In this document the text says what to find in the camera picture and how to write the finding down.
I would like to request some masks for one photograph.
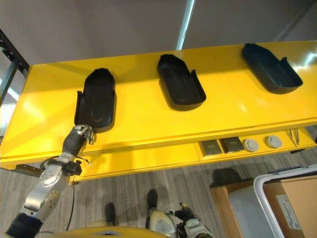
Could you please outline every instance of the white label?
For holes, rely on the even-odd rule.
[[[292,208],[291,203],[288,200],[288,197],[286,195],[277,195],[275,196],[279,206],[282,209],[282,212],[284,214],[285,220],[288,224],[288,227],[290,229],[296,229],[296,230],[301,230],[301,226],[299,225],[299,222],[297,220],[297,217],[295,215],[295,212]]]

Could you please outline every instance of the gray wall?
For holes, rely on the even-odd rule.
[[[183,0],[2,0],[1,28],[30,64],[175,48]]]
[[[306,11],[311,0],[197,0],[184,48],[270,42],[284,40]],[[302,25],[288,40],[315,40],[314,18]]]

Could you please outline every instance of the metal frame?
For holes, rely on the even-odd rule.
[[[10,87],[10,84],[15,76],[16,71],[19,70],[24,75],[24,77],[26,77],[30,66],[1,29],[0,29],[0,50],[11,61],[11,64],[0,85],[0,106],[1,106],[4,101],[4,97]],[[20,174],[35,176],[35,177],[39,177],[40,174],[42,173],[42,170],[29,166],[29,165],[17,165],[15,170],[10,170],[10,171],[14,171]]]
[[[17,69],[24,75],[24,77],[26,77],[30,66],[1,29],[0,29],[0,50],[11,61],[10,67],[8,71],[6,72],[5,77],[0,86],[0,106],[1,106],[3,103],[4,97],[8,91],[8,88],[15,76]]]

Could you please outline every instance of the black cable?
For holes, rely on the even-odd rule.
[[[74,211],[74,203],[75,203],[75,181],[74,181],[74,179],[75,179],[75,176],[73,178],[73,202],[72,202],[72,205],[71,205],[71,212],[70,212],[70,217],[69,217],[69,221],[68,221],[68,225],[67,225],[66,231],[68,231],[71,219],[73,217],[73,211]]]
[[[54,233],[53,233],[53,232],[49,232],[49,231],[44,231],[44,232],[39,232],[39,233],[47,233],[47,234],[54,235]]]
[[[45,170],[44,163],[46,163],[46,162],[48,162],[48,161],[50,161],[50,160],[52,160],[52,159],[54,159],[54,158],[57,158],[58,156],[59,156],[59,155],[56,155],[56,156],[50,157],[50,158],[48,158],[48,159],[42,161],[41,164],[40,164],[40,169],[44,171],[44,170]]]
[[[86,161],[86,162],[90,165],[89,160],[84,159],[84,158],[81,158],[81,157],[79,157],[79,156],[76,156],[76,158],[81,159],[81,160],[84,160],[84,161]]]

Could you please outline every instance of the cardboard box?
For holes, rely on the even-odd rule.
[[[253,185],[253,181],[228,184],[210,188],[213,201],[220,216],[222,228],[228,238],[243,238],[239,223],[229,201],[229,193]]]
[[[317,237],[317,176],[266,183],[264,193],[286,238]]]

